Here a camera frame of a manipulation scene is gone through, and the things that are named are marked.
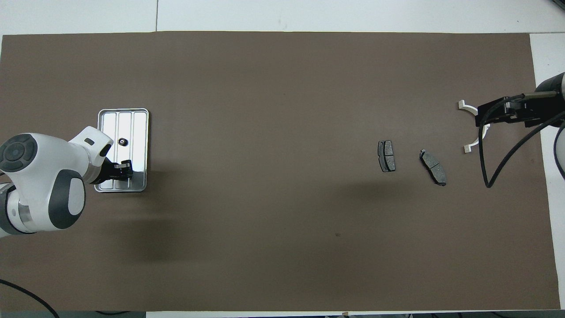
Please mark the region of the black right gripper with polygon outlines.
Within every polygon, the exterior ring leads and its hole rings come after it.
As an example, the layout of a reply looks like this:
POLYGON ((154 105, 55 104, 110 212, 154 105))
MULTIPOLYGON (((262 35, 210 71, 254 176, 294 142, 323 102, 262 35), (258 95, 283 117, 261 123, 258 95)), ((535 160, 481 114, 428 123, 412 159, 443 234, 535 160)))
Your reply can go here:
MULTIPOLYGON (((505 96, 478 107, 478 127, 495 123, 518 123, 525 120, 525 96, 505 96)), ((525 103, 533 119, 525 121, 525 128, 540 125, 565 110, 563 97, 530 99, 525 103)))

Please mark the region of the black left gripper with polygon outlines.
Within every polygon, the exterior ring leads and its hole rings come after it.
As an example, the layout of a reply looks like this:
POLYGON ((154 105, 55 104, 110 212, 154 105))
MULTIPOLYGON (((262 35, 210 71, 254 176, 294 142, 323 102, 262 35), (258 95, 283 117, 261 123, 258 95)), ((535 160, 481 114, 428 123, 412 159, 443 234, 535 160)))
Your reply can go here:
POLYGON ((132 171, 122 171, 121 170, 131 170, 132 161, 124 160, 121 163, 115 163, 109 160, 107 157, 100 167, 100 171, 97 177, 94 179, 94 184, 101 184, 108 180, 129 180, 133 176, 132 171))

